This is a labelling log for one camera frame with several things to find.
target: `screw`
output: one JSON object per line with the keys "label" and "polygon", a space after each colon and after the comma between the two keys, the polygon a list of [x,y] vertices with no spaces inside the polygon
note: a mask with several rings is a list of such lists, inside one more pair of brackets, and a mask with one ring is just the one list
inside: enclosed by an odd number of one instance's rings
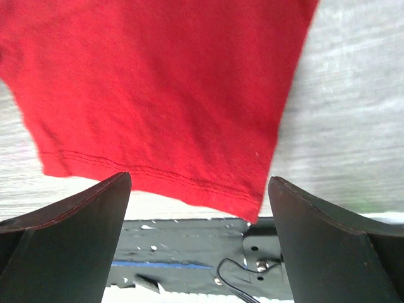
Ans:
{"label": "screw", "polygon": [[215,278],[215,283],[216,283],[217,285],[219,285],[219,286],[222,286],[222,285],[223,285],[222,281],[220,281],[220,279],[219,279],[218,277]]}
{"label": "screw", "polygon": [[256,265],[257,265],[257,271],[259,273],[266,271],[270,267],[270,265],[266,261],[257,261]]}

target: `cable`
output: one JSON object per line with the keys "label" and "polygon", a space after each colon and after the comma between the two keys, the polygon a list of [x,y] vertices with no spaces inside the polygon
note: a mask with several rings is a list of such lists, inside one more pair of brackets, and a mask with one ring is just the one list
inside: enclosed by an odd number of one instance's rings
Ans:
{"label": "cable", "polygon": [[259,301],[256,300],[253,296],[251,296],[251,295],[247,294],[246,292],[244,292],[243,290],[241,290],[241,289],[239,289],[239,288],[237,288],[237,287],[231,285],[228,281],[226,281],[226,280],[222,277],[222,275],[220,274],[220,268],[221,268],[221,267],[223,266],[223,264],[226,263],[226,262],[230,262],[230,263],[236,265],[237,267],[241,268],[242,270],[247,271],[247,272],[249,272],[249,273],[260,273],[260,274],[266,273],[266,272],[270,271],[272,268],[274,268],[274,267],[280,265],[280,263],[277,263],[277,264],[271,265],[270,267],[268,267],[268,268],[267,268],[266,270],[264,270],[264,271],[255,271],[255,270],[249,270],[249,269],[243,267],[242,265],[240,265],[239,263],[237,263],[236,261],[234,261],[234,260],[232,260],[232,259],[229,259],[229,258],[225,258],[225,259],[221,260],[221,262],[220,262],[219,265],[217,266],[217,270],[216,270],[216,274],[217,274],[218,279],[219,279],[224,285],[226,285],[226,286],[229,288],[229,290],[231,291],[232,294],[234,294],[235,296],[237,296],[238,298],[240,298],[241,300],[243,300],[245,303],[259,303]]}

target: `t-shirt hem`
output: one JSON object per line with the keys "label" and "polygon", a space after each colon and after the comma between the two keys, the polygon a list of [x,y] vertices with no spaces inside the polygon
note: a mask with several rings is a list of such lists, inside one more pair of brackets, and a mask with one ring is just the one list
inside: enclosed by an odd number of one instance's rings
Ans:
{"label": "t-shirt hem", "polygon": [[136,166],[128,169],[124,165],[102,163],[99,158],[73,154],[69,151],[40,153],[40,157],[45,175],[78,176],[101,181],[117,172],[128,171],[132,178],[132,190],[160,194],[193,206],[213,208],[251,223],[257,222],[263,200],[262,196],[253,196],[245,191],[217,183],[195,181],[153,167]]}

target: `blue stripe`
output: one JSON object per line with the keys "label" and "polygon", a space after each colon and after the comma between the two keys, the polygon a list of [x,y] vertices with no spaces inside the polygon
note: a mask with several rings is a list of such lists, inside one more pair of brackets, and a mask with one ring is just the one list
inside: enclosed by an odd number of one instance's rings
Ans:
{"label": "blue stripe", "polygon": [[123,267],[152,267],[152,268],[179,268],[189,270],[211,270],[211,266],[203,266],[196,264],[180,264],[180,263],[146,263],[146,262],[125,262],[113,261],[112,266]]}

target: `red t-shirt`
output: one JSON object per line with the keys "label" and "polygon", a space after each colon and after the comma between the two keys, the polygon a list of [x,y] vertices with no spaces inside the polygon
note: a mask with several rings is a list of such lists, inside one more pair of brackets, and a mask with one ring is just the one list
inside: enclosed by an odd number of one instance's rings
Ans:
{"label": "red t-shirt", "polygon": [[255,222],[317,0],[0,0],[0,77],[44,173]]}

